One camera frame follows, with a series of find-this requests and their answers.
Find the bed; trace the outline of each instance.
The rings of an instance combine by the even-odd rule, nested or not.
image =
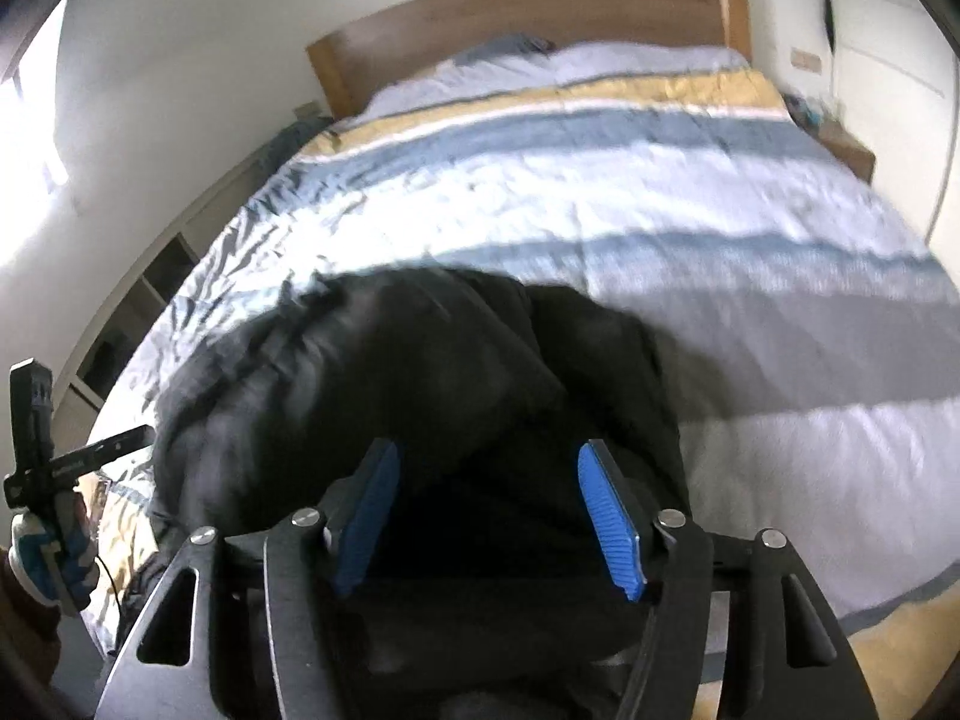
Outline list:
[[[553,49],[457,59],[511,33]],[[570,284],[656,328],[700,524],[786,531],[880,716],[918,712],[960,647],[960,295],[750,67],[747,0],[416,0],[307,54],[341,120],[220,234],[93,439],[152,422],[200,344],[315,272]],[[85,488],[122,591],[155,551],[149,451]],[[109,650],[106,577],[85,621]]]

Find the person's arm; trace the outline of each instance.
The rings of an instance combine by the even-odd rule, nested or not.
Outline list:
[[[56,670],[61,645],[56,626],[61,601],[56,587],[64,586],[78,610],[90,603],[100,572],[83,498],[61,493],[56,501],[69,514],[73,527],[66,531],[66,556],[59,563],[59,578],[51,576],[43,555],[56,540],[54,533],[33,514],[18,514],[11,529],[11,550],[0,549],[0,637],[5,637],[22,661],[45,685]]]

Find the blue gripper pad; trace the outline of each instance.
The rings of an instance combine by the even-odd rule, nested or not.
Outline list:
[[[601,440],[580,447],[577,478],[613,584],[624,591],[627,600],[635,601],[647,584],[634,520],[640,505]]]
[[[346,598],[367,576],[373,550],[400,485],[400,450],[375,439],[352,476],[330,485],[320,508],[328,516],[328,552],[334,568],[330,584]]]

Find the brown sleeve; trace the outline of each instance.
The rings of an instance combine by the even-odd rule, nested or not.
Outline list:
[[[56,626],[59,609],[44,607],[32,599],[16,581],[0,549],[0,635],[13,642],[13,648],[45,685],[56,669],[61,645]]]

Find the hand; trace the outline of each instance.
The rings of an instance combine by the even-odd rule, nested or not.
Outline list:
[[[64,613],[70,614],[74,613],[71,605],[76,610],[90,605],[90,593],[100,580],[100,570],[94,562],[97,547],[90,541],[83,496],[58,493],[54,504],[66,543],[56,543],[53,526],[35,514],[18,514],[13,517],[8,558],[13,576],[32,599],[45,607],[59,605]],[[51,556],[59,568],[56,572],[59,576],[51,573]]]

